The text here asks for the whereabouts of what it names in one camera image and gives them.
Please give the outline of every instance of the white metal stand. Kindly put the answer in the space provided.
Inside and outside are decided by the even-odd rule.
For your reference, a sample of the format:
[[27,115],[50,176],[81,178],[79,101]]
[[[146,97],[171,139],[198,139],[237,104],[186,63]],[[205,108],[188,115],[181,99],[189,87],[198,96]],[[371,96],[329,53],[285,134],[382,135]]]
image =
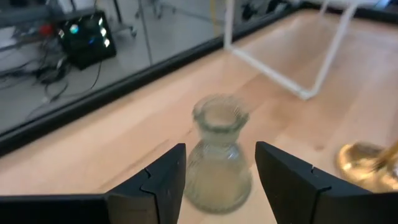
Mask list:
[[[322,4],[322,8],[320,10],[320,16],[323,16],[326,8],[328,7],[328,4],[330,1],[333,0],[325,0]],[[323,61],[323,64],[321,66],[321,69],[318,72],[317,78],[315,80],[315,84],[313,85],[312,89],[307,90],[304,87],[300,86],[298,83],[295,81],[287,78],[283,74],[279,73],[278,71],[270,68],[268,65],[260,62],[258,59],[254,58],[252,55],[249,53],[235,47],[232,45],[232,31],[233,31],[233,17],[234,17],[234,5],[235,5],[235,0],[226,0],[226,14],[225,14],[225,30],[224,30],[224,48],[226,50],[231,51],[233,54],[238,56],[239,58],[243,59],[247,63],[251,64],[253,67],[256,67],[260,71],[263,72],[264,75],[268,76],[270,79],[275,81],[276,83],[282,85],[284,88],[288,89],[292,93],[296,94],[298,97],[300,97],[303,100],[307,100],[320,91],[320,88],[325,81],[325,78],[328,74],[329,68],[331,63],[333,62],[333,59],[336,56],[337,50],[341,44],[341,40],[343,39],[346,31],[348,24],[353,17],[356,8],[359,5],[359,1],[350,1],[348,3],[349,5],[345,8],[341,18],[340,18],[340,24],[337,28],[336,34],[333,37],[333,40],[331,41],[331,44],[329,46],[329,49],[327,51],[326,57]]]

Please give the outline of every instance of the glass vase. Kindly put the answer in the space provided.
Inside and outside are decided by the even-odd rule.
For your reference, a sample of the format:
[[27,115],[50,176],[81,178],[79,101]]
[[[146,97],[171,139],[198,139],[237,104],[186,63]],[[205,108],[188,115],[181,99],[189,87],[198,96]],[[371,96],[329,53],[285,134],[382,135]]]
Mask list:
[[250,194],[251,173],[236,142],[248,118],[232,96],[211,96],[193,109],[201,140],[188,157],[185,195],[205,212],[232,212]]

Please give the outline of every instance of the gray floor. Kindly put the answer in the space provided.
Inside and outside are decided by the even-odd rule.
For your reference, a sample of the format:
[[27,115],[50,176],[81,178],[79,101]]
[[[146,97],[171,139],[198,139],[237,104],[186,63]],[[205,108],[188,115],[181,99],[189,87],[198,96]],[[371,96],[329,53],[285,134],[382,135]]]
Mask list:
[[[223,0],[216,1],[216,17],[223,18]],[[108,17],[116,18],[116,13],[111,0],[101,0],[99,7]],[[168,0],[177,8],[174,14],[168,7],[164,8],[161,19],[156,19],[152,9],[146,7],[144,16],[150,43],[150,54],[153,62],[162,60],[188,50],[201,44],[222,31],[222,24],[211,22],[210,0]],[[118,50],[116,58],[105,60],[101,67],[101,75],[94,90],[109,85],[120,78],[133,74],[150,65],[147,51],[142,18],[134,17],[138,10],[138,0],[119,0],[121,14],[125,23],[134,24],[138,30],[137,37],[133,39],[130,33],[122,31],[114,35]],[[9,40],[13,27],[0,30],[0,42]],[[18,50],[0,52],[0,70],[12,68],[23,64],[33,58],[39,57],[36,45],[26,45]],[[66,77],[69,83],[65,95],[81,93],[87,90],[94,82],[99,65],[93,65],[84,71],[72,70]],[[50,92],[58,92],[64,83],[56,83],[50,86]],[[21,124],[35,116],[64,105],[74,98],[61,98],[54,103],[46,103],[44,86],[36,83],[34,78],[26,80],[0,80],[0,132],[15,125]]]

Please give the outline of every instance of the black electronic device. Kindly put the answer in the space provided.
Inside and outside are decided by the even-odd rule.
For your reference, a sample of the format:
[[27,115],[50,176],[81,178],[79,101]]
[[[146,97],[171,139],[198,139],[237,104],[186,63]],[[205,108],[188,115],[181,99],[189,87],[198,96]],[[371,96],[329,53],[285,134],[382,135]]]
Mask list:
[[55,31],[69,62],[84,68],[116,55],[116,47],[103,11],[88,9],[57,19]]
[[398,192],[373,194],[265,142],[256,163],[278,224],[398,223]]
[[176,224],[185,186],[185,145],[105,194],[0,197],[2,224]]

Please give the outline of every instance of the wooden tabletop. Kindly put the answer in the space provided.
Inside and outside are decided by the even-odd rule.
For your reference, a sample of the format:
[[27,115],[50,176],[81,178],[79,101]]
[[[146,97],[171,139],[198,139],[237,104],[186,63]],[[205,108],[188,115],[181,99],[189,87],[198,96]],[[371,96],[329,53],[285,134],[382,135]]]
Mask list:
[[[299,12],[239,45],[310,86],[337,19]],[[209,94],[230,93],[251,114],[239,138],[254,177],[251,196],[223,216],[204,214],[184,199],[179,223],[275,223],[257,175],[256,141],[334,175],[334,156],[342,145],[391,144],[398,136],[397,37],[395,27],[354,20],[324,87],[308,101],[220,50],[2,157],[0,194],[105,192],[178,142],[185,142],[189,153],[198,142],[193,105]]]

